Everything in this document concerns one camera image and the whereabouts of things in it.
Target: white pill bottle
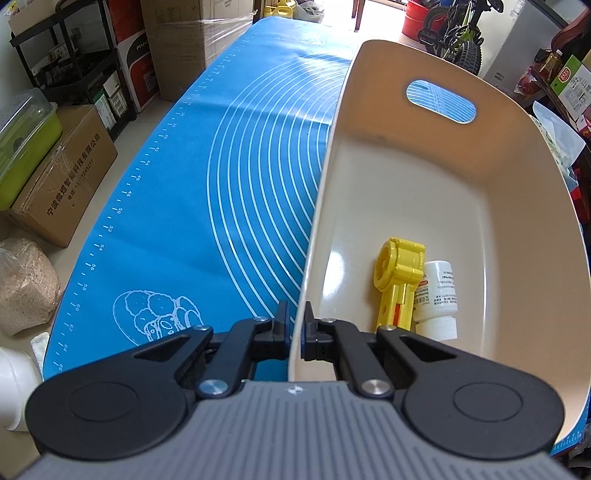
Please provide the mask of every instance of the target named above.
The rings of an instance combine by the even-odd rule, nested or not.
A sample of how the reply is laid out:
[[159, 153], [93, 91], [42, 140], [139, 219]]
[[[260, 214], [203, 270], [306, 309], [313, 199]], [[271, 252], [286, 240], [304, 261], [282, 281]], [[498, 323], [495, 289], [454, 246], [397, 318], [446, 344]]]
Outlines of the white pill bottle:
[[426, 262], [423, 272], [423, 280], [414, 294], [415, 331], [438, 342], [457, 338], [457, 300], [452, 266], [445, 260], [435, 260]]

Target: clear plastic lid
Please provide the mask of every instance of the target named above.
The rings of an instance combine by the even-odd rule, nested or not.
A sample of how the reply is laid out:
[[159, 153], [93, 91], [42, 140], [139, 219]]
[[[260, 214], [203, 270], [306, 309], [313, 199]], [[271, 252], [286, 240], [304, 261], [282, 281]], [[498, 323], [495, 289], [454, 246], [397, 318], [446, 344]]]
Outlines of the clear plastic lid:
[[0, 108], [0, 176], [51, 111], [52, 105], [38, 88], [15, 95]]

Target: yellow plastic part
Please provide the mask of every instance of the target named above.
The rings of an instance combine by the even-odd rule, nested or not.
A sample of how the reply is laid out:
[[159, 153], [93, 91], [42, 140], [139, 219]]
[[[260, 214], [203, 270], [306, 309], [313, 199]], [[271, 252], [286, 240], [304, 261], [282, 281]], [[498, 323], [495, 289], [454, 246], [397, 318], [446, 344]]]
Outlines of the yellow plastic part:
[[424, 267], [424, 245], [397, 237], [384, 243], [374, 267], [374, 286], [382, 293], [376, 330], [382, 325], [410, 330]]
[[267, 5], [263, 10], [263, 17], [293, 18], [296, 0], [279, 0], [276, 7]]

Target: bottle label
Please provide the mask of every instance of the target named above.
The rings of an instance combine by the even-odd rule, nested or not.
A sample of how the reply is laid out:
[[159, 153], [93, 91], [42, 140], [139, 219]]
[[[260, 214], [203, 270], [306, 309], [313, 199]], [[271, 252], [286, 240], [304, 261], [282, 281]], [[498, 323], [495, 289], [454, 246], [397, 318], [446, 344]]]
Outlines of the bottle label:
[[418, 285], [414, 294], [413, 310], [428, 306], [456, 306], [456, 288], [453, 281], [453, 273], [442, 270], [438, 278], [427, 280], [426, 274]]

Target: beige plastic basket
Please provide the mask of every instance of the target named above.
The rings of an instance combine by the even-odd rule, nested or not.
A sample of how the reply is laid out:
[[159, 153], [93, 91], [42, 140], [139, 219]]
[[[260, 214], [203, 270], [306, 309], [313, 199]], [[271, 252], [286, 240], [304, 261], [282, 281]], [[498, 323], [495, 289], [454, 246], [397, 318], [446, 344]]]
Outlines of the beige plastic basket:
[[[406, 97], [417, 79], [476, 106], [460, 124]], [[529, 116], [484, 81], [431, 55], [371, 40], [340, 98], [314, 215], [290, 380], [334, 378], [300, 359], [304, 305], [371, 331], [382, 244], [399, 236], [448, 260], [456, 279], [451, 346], [537, 375], [560, 394], [562, 439], [591, 377], [591, 287], [569, 193]]]

